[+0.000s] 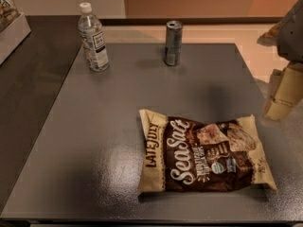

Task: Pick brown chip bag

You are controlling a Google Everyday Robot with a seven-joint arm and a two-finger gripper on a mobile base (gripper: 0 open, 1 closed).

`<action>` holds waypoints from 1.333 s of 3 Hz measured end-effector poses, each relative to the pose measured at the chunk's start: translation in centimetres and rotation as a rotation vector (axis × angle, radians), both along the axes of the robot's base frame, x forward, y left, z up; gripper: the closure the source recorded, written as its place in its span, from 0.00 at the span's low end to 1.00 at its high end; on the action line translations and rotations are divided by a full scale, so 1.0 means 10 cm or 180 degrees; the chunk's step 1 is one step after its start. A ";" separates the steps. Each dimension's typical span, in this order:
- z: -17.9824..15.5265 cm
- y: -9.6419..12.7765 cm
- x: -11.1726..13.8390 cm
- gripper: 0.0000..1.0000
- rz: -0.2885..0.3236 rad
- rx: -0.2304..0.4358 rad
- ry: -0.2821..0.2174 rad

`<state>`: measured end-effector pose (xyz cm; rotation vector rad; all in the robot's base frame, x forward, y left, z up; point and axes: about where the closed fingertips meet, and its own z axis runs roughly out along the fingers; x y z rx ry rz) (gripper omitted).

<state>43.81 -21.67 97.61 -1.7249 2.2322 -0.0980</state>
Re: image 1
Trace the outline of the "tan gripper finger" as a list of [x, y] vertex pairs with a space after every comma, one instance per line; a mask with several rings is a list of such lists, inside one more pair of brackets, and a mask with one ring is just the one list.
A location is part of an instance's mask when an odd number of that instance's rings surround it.
[[283, 70], [273, 70], [262, 113], [266, 119], [281, 121], [302, 99], [303, 63], [291, 61]]
[[258, 37], [257, 43], [264, 46], [276, 45], [277, 37], [280, 31], [281, 22], [272, 26], [267, 32]]

